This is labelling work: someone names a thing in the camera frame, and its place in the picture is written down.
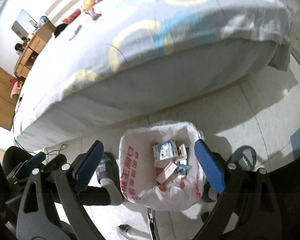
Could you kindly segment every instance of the silver screw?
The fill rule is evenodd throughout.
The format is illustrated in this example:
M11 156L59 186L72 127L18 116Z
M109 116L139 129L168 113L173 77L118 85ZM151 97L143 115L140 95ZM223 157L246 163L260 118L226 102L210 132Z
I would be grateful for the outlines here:
M33 175L37 175L39 173L39 169L38 168L35 168L33 171L32 171L32 174Z
M266 169L264 169L264 168L260 168L259 172L263 175L267 173Z
M63 171L69 170L69 168L70 168L70 164L69 163L63 164L62 167L61 167L61 169Z
M231 170L235 170L237 166L234 163L228 163L228 168Z

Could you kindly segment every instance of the wooden door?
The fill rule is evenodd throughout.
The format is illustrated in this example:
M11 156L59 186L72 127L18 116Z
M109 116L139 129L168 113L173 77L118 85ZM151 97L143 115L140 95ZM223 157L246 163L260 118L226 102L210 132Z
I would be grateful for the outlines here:
M10 79L13 77L0 68L0 126L11 130L14 109L16 107L17 99L10 98L13 84Z

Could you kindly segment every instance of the bed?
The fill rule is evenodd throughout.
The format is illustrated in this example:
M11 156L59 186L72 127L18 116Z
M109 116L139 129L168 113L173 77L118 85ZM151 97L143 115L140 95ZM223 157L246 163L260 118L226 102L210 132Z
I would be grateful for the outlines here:
M27 150L289 67L292 14L278 0L103 0L95 11L50 39L27 77L13 123Z

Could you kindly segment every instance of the wooden desk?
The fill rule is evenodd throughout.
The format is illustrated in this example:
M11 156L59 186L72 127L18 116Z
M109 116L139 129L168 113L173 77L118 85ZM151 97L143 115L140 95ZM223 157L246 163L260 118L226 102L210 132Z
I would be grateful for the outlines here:
M29 61L31 56L37 56L50 40L52 33L55 31L55 26L50 22L44 23L33 35L28 45L25 47L19 57L16 66L14 67L15 76L26 78L34 62Z

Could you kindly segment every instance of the pink cloth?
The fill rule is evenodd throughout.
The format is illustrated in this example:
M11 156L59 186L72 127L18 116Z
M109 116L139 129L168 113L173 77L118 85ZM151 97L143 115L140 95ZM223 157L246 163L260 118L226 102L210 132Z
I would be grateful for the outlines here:
M20 93L20 92L19 92L19 89L18 89L18 82L15 82L15 83L13 84L13 88L12 88L12 90L11 90L10 97L11 97L11 98L14 98L13 95L19 94L19 93Z

